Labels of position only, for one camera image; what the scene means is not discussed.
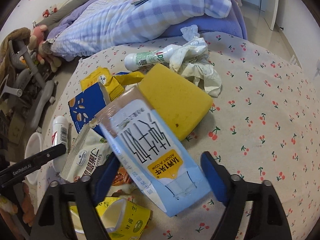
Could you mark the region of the yellow paper cup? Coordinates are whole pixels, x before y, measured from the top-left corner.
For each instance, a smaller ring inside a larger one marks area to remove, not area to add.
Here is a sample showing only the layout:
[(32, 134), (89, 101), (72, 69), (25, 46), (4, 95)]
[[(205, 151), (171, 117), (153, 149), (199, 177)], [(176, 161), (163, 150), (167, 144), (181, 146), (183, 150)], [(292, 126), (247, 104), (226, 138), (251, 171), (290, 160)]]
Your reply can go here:
[(132, 200), (132, 197), (106, 197), (96, 206), (98, 216), (111, 239), (140, 239), (151, 210)]

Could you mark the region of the white nut snack bag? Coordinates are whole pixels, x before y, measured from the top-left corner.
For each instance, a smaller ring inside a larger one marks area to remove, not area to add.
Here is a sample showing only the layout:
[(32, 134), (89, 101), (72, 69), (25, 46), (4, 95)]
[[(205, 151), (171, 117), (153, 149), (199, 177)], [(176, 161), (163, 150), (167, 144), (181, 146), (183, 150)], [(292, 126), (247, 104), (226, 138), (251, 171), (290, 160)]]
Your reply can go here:
[(91, 176), (111, 153), (107, 140), (89, 125), (84, 125), (68, 154), (60, 177), (68, 182), (76, 182), (83, 176)]

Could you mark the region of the blue cardboard box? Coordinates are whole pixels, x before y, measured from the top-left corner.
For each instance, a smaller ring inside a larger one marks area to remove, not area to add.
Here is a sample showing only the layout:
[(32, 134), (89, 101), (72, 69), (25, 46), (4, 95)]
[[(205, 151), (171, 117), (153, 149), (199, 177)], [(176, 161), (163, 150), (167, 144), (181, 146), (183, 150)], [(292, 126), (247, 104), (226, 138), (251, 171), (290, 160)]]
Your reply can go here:
[(85, 124), (99, 135), (103, 133), (95, 120), (95, 115), (110, 103), (110, 97), (102, 83), (97, 82), (69, 100), (71, 119), (77, 133)]

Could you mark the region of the light blue milk carton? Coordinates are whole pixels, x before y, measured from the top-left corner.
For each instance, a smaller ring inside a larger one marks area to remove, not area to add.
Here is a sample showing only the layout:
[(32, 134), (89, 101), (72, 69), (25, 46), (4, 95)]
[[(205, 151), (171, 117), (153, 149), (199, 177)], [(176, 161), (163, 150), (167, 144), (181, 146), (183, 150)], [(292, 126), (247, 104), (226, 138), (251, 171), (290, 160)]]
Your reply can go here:
[(95, 118), (132, 180), (167, 216), (210, 192), (200, 167), (138, 88), (109, 103)]

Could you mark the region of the yellow snack bag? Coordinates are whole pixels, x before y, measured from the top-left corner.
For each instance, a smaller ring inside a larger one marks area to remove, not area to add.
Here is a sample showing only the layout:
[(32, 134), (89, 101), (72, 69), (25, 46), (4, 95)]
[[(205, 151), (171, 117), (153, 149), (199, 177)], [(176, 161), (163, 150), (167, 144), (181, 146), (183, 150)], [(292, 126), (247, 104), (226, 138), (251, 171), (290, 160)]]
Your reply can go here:
[(143, 79), (144, 74), (138, 71), (113, 75), (107, 68), (98, 67), (89, 76), (82, 79), (80, 85), (81, 89), (85, 90), (99, 82), (105, 87), (110, 101), (113, 101), (124, 93), (126, 86), (137, 84)]

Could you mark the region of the brown plush blanket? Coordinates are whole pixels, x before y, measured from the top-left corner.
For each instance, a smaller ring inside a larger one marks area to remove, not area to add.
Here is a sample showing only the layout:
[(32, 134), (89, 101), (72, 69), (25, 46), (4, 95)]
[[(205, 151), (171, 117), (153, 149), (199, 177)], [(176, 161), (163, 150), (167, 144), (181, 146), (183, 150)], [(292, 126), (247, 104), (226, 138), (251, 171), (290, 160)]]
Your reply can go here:
[(30, 42), (30, 29), (23, 27), (8, 34), (1, 43), (1, 82), (8, 75), (9, 85), (16, 80), (17, 70), (24, 70), (27, 65), (14, 54), (14, 41), (22, 41), (24, 45)]

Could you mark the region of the pink plush monkey toy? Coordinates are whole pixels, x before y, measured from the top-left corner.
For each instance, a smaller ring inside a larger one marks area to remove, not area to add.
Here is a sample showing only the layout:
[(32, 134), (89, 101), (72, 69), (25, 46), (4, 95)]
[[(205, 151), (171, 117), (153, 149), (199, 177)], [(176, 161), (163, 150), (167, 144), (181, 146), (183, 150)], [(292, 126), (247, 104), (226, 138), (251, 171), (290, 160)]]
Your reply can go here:
[(58, 57), (52, 54), (49, 48), (47, 48), (45, 41), (45, 32), (47, 30), (48, 27), (45, 24), (34, 27), (30, 33), (28, 48), (29, 50), (36, 52), (36, 58), (41, 65), (48, 63), (51, 71), (55, 73), (62, 62)]

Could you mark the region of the yellow sponge block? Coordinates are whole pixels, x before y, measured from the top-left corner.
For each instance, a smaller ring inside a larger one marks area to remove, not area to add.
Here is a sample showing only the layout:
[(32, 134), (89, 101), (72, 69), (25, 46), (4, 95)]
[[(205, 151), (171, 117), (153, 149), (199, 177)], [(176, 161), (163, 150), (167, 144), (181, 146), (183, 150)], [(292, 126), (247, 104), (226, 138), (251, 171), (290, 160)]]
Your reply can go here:
[(154, 65), (138, 84), (178, 140), (184, 140), (209, 112), (213, 98), (166, 66)]

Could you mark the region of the white green-label bottle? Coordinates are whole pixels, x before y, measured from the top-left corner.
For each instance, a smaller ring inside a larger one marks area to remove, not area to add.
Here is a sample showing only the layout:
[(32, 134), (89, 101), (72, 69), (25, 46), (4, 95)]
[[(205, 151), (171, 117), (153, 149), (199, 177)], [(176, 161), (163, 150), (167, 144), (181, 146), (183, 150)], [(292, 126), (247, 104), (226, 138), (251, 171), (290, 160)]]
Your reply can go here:
[(127, 70), (136, 71), (157, 63), (169, 63), (173, 53), (180, 48), (179, 45), (170, 44), (155, 51), (132, 53), (125, 57), (124, 66)]

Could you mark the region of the small red white plush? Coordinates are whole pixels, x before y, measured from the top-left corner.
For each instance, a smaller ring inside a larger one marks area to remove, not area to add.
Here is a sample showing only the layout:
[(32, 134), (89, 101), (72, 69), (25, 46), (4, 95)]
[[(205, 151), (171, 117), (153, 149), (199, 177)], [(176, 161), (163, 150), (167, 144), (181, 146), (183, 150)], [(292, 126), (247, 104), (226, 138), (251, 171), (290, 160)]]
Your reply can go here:
[(50, 15), (56, 13), (57, 11), (58, 11), (57, 6), (54, 4), (54, 5), (50, 6), (48, 9), (46, 9), (45, 11), (43, 11), (42, 17), (47, 18)]

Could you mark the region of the blue plaid quilt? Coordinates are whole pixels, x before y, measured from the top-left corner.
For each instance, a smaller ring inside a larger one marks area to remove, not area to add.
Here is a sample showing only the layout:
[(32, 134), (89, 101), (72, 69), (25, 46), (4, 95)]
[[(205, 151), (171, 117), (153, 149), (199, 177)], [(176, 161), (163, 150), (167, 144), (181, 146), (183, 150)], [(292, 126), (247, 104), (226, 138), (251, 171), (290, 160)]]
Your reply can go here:
[(149, 0), (134, 6), (132, 0), (97, 0), (72, 12), (46, 39), (53, 55), (72, 60), (112, 46), (153, 40), (171, 25), (192, 17), (225, 18), (231, 0)]

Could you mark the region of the crumpled white paper wrapper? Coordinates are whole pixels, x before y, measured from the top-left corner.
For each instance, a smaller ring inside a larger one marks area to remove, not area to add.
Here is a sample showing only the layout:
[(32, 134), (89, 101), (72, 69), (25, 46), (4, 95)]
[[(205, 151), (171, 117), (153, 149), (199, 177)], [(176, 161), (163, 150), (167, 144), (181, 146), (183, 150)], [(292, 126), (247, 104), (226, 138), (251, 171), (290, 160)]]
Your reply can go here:
[(176, 49), (169, 59), (169, 68), (196, 86), (202, 81), (208, 95), (215, 98), (219, 96), (222, 80), (209, 62), (208, 44), (204, 38), (195, 36)]

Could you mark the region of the crumpled white tissue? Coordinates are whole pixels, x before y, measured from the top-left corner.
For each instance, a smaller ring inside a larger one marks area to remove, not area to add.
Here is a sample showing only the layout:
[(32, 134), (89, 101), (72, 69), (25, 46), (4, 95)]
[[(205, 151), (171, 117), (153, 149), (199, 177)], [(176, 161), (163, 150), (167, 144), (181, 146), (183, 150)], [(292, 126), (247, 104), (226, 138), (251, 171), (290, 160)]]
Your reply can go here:
[(182, 37), (187, 41), (191, 41), (193, 38), (199, 38), (200, 34), (198, 32), (198, 26), (193, 24), (188, 27), (183, 27), (180, 29)]

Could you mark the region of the grey long pillow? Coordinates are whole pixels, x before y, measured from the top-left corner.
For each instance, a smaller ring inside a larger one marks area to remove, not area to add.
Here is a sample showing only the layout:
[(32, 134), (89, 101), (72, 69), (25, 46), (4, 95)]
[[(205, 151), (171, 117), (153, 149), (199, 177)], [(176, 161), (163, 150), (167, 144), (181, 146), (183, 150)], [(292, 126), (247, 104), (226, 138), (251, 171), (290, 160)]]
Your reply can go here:
[(69, 16), (74, 10), (77, 10), (80, 6), (84, 5), (89, 0), (68, 0), (57, 12), (44, 18), (41, 22), (34, 22), (34, 27), (38, 25), (46, 25), (48, 30), (51, 31), (53, 28), (57, 27), (61, 21)]

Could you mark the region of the white wardrobe door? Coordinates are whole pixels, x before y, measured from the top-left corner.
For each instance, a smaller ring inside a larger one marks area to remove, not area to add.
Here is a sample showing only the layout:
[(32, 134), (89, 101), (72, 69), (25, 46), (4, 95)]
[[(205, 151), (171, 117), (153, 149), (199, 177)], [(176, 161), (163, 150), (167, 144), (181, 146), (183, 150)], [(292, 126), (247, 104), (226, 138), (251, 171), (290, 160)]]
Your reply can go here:
[(269, 29), (274, 30), (279, 0), (260, 0), (260, 10), (264, 12), (264, 20)]

